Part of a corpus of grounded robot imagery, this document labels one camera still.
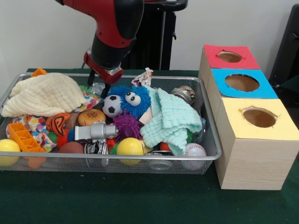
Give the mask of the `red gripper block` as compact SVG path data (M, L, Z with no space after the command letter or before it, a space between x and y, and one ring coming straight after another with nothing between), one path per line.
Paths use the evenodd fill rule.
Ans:
M84 63L91 68L87 84L93 85L95 74L98 74L99 77L104 81L104 83L106 83L100 97L106 98L110 91L109 84L114 84L121 78L121 76L123 75L123 69L120 65L113 69L101 67L92 59L91 53L91 48L89 48L84 55Z

